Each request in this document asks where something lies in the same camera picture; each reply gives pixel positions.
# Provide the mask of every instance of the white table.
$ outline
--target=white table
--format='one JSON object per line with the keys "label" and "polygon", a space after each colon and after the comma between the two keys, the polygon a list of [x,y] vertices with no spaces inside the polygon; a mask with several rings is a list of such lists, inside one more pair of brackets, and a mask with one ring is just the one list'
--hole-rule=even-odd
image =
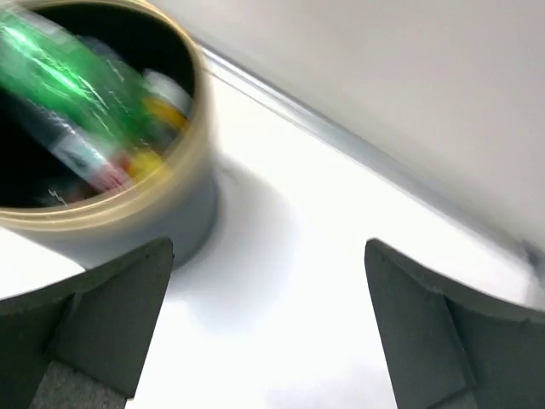
{"label": "white table", "polygon": [[[220,220],[173,273],[128,408],[395,408],[364,271],[374,237],[545,309],[520,260],[229,85],[213,87]],[[0,297],[82,271],[11,232],[0,240]],[[32,257],[21,259],[23,249]]]}

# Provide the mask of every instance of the bin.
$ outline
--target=bin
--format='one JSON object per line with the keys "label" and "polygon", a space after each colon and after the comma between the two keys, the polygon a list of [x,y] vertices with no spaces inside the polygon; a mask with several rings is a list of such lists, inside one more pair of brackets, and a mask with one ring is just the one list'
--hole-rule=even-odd
{"label": "bin", "polygon": [[23,4],[68,31],[100,39],[142,71],[162,72],[192,95],[188,130],[165,155],[170,172],[157,172],[116,195],[68,206],[19,206],[37,178],[62,164],[32,143],[4,112],[0,150],[0,227],[92,268],[159,236],[174,244],[175,265],[206,240],[214,224],[216,186],[209,144],[209,90],[204,62],[187,34],[149,3],[131,0],[44,0]]}

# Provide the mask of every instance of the wall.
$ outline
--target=wall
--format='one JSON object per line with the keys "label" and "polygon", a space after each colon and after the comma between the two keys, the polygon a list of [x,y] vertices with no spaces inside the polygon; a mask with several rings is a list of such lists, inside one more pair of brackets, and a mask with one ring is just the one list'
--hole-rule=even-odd
{"label": "wall", "polygon": [[153,0],[480,217],[545,248],[545,3]]}

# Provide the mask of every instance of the gold rim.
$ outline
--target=gold rim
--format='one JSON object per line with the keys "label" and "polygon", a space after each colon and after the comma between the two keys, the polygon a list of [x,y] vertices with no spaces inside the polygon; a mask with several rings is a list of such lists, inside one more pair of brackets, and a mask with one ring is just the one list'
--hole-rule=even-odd
{"label": "gold rim", "polygon": [[172,199],[184,195],[198,176],[209,157],[207,89],[204,81],[204,61],[195,43],[172,19],[150,3],[141,0],[43,0],[24,1],[27,8],[46,8],[61,4],[102,3],[122,6],[169,24],[180,36],[191,55],[195,72],[195,110],[192,123],[182,141],[169,152],[166,163],[170,172],[156,172],[130,189],[112,196],[101,195],[68,207],[35,210],[0,208],[0,225],[32,231],[63,232],[95,229],[104,226],[115,228],[120,222],[143,211],[155,209]]}

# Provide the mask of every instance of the green bottle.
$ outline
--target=green bottle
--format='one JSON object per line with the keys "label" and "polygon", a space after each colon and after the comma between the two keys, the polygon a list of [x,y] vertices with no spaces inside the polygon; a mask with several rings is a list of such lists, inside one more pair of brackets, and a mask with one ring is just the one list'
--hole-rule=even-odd
{"label": "green bottle", "polygon": [[150,126],[137,72],[14,5],[0,10],[0,86],[117,144],[138,143]]}

